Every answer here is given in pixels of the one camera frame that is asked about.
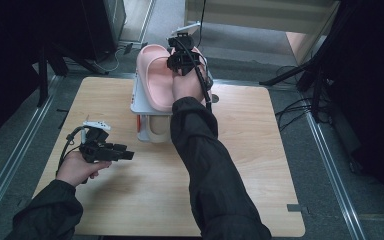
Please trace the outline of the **black metal stand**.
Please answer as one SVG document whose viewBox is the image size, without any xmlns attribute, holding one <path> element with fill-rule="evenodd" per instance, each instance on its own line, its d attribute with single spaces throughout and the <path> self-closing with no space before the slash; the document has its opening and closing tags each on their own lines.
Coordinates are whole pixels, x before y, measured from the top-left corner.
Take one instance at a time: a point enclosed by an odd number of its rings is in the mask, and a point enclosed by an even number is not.
<svg viewBox="0 0 384 240">
<path fill-rule="evenodd" d="M 38 54 L 38 76 L 39 76 L 39 100 L 38 107 L 42 107 L 45 101 L 49 97 L 48 90 L 48 71 L 47 66 L 51 68 L 59 76 L 66 76 L 68 73 L 68 67 L 64 61 L 64 56 L 70 58 L 86 70 L 99 75 L 107 75 L 108 72 L 105 70 L 99 70 L 85 59 L 77 56 L 74 52 L 68 48 L 56 43 L 44 43 L 39 48 Z"/>
</svg>

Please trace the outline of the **grey tape piece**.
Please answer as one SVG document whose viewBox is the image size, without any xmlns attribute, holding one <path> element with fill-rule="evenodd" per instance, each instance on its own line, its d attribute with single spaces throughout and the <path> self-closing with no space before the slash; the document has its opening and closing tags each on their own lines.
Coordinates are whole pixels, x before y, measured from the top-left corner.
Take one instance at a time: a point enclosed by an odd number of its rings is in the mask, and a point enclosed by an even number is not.
<svg viewBox="0 0 384 240">
<path fill-rule="evenodd" d="M 288 212 L 300 212 L 302 214 L 309 214 L 310 211 L 306 206 L 300 204 L 287 204 Z"/>
</svg>

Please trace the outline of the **light wooden cabinet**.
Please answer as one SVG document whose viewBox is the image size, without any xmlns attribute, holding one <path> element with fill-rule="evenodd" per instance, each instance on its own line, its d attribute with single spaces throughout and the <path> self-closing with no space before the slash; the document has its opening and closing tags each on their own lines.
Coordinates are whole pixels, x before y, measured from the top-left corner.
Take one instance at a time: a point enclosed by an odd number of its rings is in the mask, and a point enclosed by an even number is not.
<svg viewBox="0 0 384 240">
<path fill-rule="evenodd" d="M 298 64 L 310 57 L 322 35 L 330 31 L 339 0 L 185 0 L 184 22 L 284 31 Z"/>
</svg>

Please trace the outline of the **person's left hand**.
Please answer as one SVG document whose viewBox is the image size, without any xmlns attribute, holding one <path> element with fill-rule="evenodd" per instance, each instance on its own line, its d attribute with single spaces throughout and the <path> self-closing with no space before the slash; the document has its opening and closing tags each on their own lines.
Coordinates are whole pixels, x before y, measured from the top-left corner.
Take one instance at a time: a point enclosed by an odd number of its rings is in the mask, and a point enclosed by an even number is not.
<svg viewBox="0 0 384 240">
<path fill-rule="evenodd" d="M 69 153 L 56 174 L 56 179 L 77 187 L 88 179 L 94 179 L 99 171 L 111 166 L 109 161 L 88 163 L 78 151 Z"/>
</svg>

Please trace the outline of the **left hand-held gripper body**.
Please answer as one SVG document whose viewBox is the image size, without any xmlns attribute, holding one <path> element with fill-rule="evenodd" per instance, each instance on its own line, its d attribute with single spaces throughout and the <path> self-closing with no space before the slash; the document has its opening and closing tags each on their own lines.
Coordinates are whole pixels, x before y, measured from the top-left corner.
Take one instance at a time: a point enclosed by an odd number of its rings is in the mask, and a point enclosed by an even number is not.
<svg viewBox="0 0 384 240">
<path fill-rule="evenodd" d="M 109 134 L 102 128 L 82 126 L 79 150 L 88 163 L 111 161 L 111 149 L 106 142 L 108 136 Z"/>
</svg>

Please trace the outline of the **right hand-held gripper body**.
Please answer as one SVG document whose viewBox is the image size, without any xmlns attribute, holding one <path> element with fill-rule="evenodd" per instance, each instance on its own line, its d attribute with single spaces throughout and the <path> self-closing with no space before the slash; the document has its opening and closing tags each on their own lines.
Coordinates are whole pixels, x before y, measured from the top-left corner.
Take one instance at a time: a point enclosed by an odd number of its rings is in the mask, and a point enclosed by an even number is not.
<svg viewBox="0 0 384 240">
<path fill-rule="evenodd" d="M 180 27 L 172 32 L 168 39 L 171 55 L 167 66 L 173 72 L 181 71 L 183 76 L 195 69 L 200 63 L 200 54 L 194 50 L 195 42 L 192 34 L 201 27 L 200 22 Z"/>
</svg>

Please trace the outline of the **white two-tier shoe rack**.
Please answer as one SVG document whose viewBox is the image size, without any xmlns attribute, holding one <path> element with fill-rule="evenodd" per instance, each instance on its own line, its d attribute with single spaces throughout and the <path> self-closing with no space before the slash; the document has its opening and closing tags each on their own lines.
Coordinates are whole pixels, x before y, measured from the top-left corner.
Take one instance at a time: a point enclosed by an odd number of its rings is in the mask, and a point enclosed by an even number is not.
<svg viewBox="0 0 384 240">
<path fill-rule="evenodd" d="M 146 132 L 146 120 L 148 116 L 164 115 L 172 117 L 172 109 L 170 112 L 160 112 L 151 107 L 146 99 L 144 88 L 138 74 L 134 82 L 131 111 L 137 115 L 138 139 L 143 142 L 151 142 Z"/>
</svg>

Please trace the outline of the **black cabinet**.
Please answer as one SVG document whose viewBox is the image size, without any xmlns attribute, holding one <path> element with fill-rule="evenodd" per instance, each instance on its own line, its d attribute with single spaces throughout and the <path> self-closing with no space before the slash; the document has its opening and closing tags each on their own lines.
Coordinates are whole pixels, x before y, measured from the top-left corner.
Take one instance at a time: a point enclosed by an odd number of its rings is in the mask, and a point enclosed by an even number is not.
<svg viewBox="0 0 384 240">
<path fill-rule="evenodd" d="M 81 0 L 92 59 L 102 61 L 116 52 L 126 20 L 123 0 Z"/>
</svg>

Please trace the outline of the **black tripod stand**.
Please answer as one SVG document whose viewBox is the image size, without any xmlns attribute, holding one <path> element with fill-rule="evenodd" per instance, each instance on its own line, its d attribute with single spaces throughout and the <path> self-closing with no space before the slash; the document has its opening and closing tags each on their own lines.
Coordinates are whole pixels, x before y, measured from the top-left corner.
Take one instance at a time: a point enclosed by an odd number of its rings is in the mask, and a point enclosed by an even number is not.
<svg viewBox="0 0 384 240">
<path fill-rule="evenodd" d="M 323 60 L 325 53 L 317 52 L 310 60 L 305 63 L 294 67 L 292 70 L 287 71 L 273 79 L 267 81 L 260 81 L 259 84 L 262 86 L 274 86 L 288 78 L 298 75 L 301 73 L 301 77 L 296 84 L 296 89 L 299 92 L 306 92 L 313 87 L 313 94 L 311 97 L 310 113 L 313 119 L 320 123 L 321 119 L 319 113 L 321 107 L 319 106 L 321 100 L 321 92 L 323 81 L 325 80 L 323 70 Z"/>
</svg>

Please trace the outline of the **person's right hand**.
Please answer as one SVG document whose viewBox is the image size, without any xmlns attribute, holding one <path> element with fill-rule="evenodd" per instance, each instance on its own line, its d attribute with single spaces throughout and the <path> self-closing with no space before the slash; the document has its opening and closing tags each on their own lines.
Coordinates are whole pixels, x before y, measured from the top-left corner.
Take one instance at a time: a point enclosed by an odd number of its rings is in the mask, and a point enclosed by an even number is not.
<svg viewBox="0 0 384 240">
<path fill-rule="evenodd" d="M 174 73 L 172 93 L 175 100 L 184 97 L 193 97 L 198 102 L 202 102 L 204 99 L 201 84 L 195 71 L 190 71 L 185 76 Z"/>
</svg>

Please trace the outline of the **metal floor rail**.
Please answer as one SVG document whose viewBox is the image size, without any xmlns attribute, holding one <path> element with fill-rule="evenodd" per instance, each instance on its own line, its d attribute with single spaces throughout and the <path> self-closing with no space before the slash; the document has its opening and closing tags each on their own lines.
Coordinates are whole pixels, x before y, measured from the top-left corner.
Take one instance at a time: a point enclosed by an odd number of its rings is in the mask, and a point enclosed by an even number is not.
<svg viewBox="0 0 384 240">
<path fill-rule="evenodd" d="M 341 210 L 342 217 L 350 233 L 351 239 L 368 240 L 365 231 L 362 228 L 354 204 L 339 174 L 335 160 L 331 154 L 320 125 L 313 119 L 310 113 L 306 114 L 306 119 L 314 141 L 317 145 L 319 154 L 322 158 L 323 165 L 326 169 L 327 176 Z"/>
<path fill-rule="evenodd" d="M 48 115 L 63 76 L 50 80 L 49 96 L 41 107 L 28 98 L 0 131 L 0 203 L 14 179 L 30 145 Z"/>
</svg>

